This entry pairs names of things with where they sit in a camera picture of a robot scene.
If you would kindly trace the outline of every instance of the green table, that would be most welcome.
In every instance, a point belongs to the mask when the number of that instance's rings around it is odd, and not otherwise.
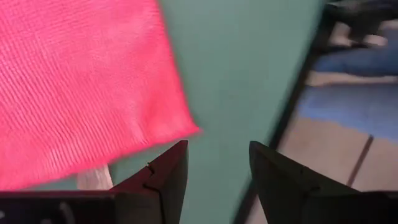
[[[188,104],[182,223],[229,223],[249,180],[250,140],[267,142],[304,60],[319,0],[161,0]],[[117,161],[115,184],[170,145]],[[74,178],[38,189],[76,189]]]

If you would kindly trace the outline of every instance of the pink towel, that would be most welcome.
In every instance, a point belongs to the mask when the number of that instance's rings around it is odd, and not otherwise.
[[[0,189],[196,131],[154,0],[0,2]]]

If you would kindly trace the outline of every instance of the floor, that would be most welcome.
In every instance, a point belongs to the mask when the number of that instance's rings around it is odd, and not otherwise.
[[[363,80],[349,75],[313,74],[311,85],[330,82],[390,82],[389,78]],[[366,133],[344,128],[338,124],[295,117],[289,124],[280,152],[326,175],[347,184],[357,164],[364,145]],[[352,179],[352,187],[365,190],[398,190],[398,144],[385,139],[375,139],[369,148],[358,174]],[[257,200],[248,224],[267,223]]]

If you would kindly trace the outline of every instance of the blue fabric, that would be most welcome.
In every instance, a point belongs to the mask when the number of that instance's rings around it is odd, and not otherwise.
[[[322,57],[319,72],[362,77],[398,76],[398,30],[387,31],[388,44]],[[398,83],[308,86],[298,106],[301,116],[335,121],[375,137],[398,142]]]

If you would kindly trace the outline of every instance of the red fabric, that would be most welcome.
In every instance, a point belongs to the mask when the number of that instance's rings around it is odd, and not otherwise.
[[[0,189],[197,130],[154,0],[0,2]]]

